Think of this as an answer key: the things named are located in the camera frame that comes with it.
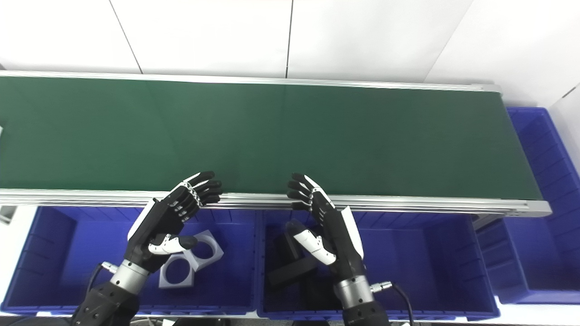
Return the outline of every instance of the blue storage crate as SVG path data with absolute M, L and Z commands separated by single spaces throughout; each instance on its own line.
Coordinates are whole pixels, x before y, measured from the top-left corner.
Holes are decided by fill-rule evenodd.
M 114 207 L 39 208 L 2 310 L 19 314 L 73 313 L 85 296 L 95 266 L 104 260 L 122 262 L 127 232 L 140 211 Z M 140 294 L 140 312 L 245 314 L 256 310 L 261 216 L 261 212 L 249 210 L 200 210 L 185 224 L 182 234 L 210 230 L 224 251 L 223 257 L 198 271 L 191 288 L 159 289 L 159 272 L 153 274 Z M 194 253 L 207 257 L 211 250 L 200 245 Z M 169 265 L 169 280 L 180 281 L 176 279 L 180 274 L 182 280 L 187 266 L 181 259 Z M 110 278 L 111 274 L 103 270 L 95 285 Z
M 544 108 L 507 109 L 552 215 L 478 232 L 502 303 L 580 303 L 580 180 Z
M 407 293 L 415 318 L 469 320 L 499 315 L 469 215 L 356 212 L 370 283 L 393 281 Z M 314 225 L 307 212 L 264 213 L 264 264 L 260 266 L 264 293 L 258 315 L 270 319 L 340 320 L 340 310 L 307 310 L 300 285 L 279 291 L 265 283 L 265 274 L 281 267 L 273 245 L 290 218 Z M 317 281 L 328 276 L 320 265 Z M 407 319 L 404 301 L 393 291 L 375 295 L 391 319 Z

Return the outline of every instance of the white metal part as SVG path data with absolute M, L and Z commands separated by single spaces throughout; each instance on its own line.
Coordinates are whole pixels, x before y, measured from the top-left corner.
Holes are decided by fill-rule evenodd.
M 101 266 L 113 274 L 115 274 L 117 272 L 117 269 L 119 268 L 119 266 L 112 264 L 110 262 L 103 262 L 101 263 Z
M 212 252 L 213 252 L 213 255 L 207 259 L 199 258 L 199 257 L 192 254 L 194 257 L 194 260 L 191 261 L 190 264 L 191 264 L 191 268 L 193 268 L 194 271 L 199 271 L 200 269 L 206 268 L 207 266 L 217 262 L 218 260 L 220 260 L 222 258 L 223 250 L 219 246 L 218 242 L 215 240 L 215 238 L 213 237 L 212 233 L 209 230 L 205 230 L 203 232 L 200 232 L 200 233 L 194 235 L 194 237 L 197 239 L 197 241 L 204 242 L 204 243 L 208 244 L 212 248 Z
M 213 255 L 210 258 L 204 259 L 199 258 L 193 254 L 191 250 L 185 250 L 181 253 L 175 253 L 171 255 L 169 260 L 161 266 L 161 270 L 159 271 L 159 288 L 184 288 L 184 287 L 192 287 L 193 286 L 193 279 L 196 271 L 199 271 L 215 262 L 220 260 L 223 256 L 223 250 L 218 244 L 218 242 L 213 237 L 213 234 L 209 230 L 205 230 L 200 232 L 194 237 L 197 239 L 198 242 L 204 242 L 208 244 L 212 248 Z M 167 272 L 167 267 L 174 261 L 178 259 L 185 259 L 189 264 L 189 274 L 187 277 L 179 282 L 179 283 L 170 283 L 167 280 L 165 273 Z
M 184 260 L 189 262 L 189 265 L 190 265 L 190 268 L 188 268 L 189 273 L 187 274 L 187 277 L 183 279 L 183 281 L 181 281 L 179 283 L 170 283 L 167 280 L 165 273 L 167 272 L 167 267 L 169 265 L 171 265 L 172 262 L 174 262 L 178 259 L 184 259 Z M 194 259 L 195 258 L 193 256 L 193 253 L 191 253 L 190 250 L 186 250 L 186 251 L 181 252 L 181 253 L 174 253 L 173 255 L 171 255 L 171 257 L 169 257 L 167 262 L 165 264 L 163 264 L 163 266 L 161 266 L 161 269 L 159 270 L 159 288 L 160 289 L 170 289 L 170 288 L 192 287 L 193 286 L 193 279 L 195 277 L 195 272 L 193 272 L 193 269 L 191 268 L 191 262 Z
M 393 286 L 393 283 L 388 282 L 388 281 L 371 284 L 371 292 L 372 293 L 377 293 L 377 292 L 380 292 L 382 290 L 386 290 L 386 289 L 388 289 L 388 288 L 390 288 L 392 286 Z
M 153 197 L 161 200 L 166 191 L 0 189 L 0 205 L 144 207 Z M 289 209 L 285 194 L 225 193 L 217 204 L 204 208 Z M 542 217 L 552 213 L 546 201 L 503 200 L 462 197 L 404 197 L 329 195 L 337 209 L 352 211 L 471 213 L 501 216 Z

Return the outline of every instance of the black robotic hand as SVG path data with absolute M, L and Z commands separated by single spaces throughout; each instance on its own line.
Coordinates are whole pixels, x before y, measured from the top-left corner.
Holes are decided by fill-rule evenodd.
M 384 308 L 375 301 L 363 264 L 363 246 L 349 207 L 339 211 L 324 190 L 306 175 L 294 173 L 288 183 L 292 209 L 310 211 L 322 226 L 317 236 L 298 220 L 286 228 L 298 243 L 323 264 L 333 276 L 334 290 L 343 306 L 347 326 L 389 325 Z
M 198 173 L 179 183 L 161 201 L 153 198 L 129 231 L 125 260 L 154 273 L 170 254 L 193 248 L 195 237 L 178 234 L 202 206 L 220 200 L 222 183 L 212 180 L 214 176 L 212 171 Z
M 143 209 L 127 236 L 124 260 L 115 266 L 109 282 L 91 289 L 72 316 L 71 325 L 129 325 L 139 310 L 137 295 L 172 253 L 193 248 L 197 239 L 180 236 L 183 223 L 200 208 L 220 200 L 221 182 L 211 171 L 198 173 L 179 183 L 162 200 L 153 198 Z

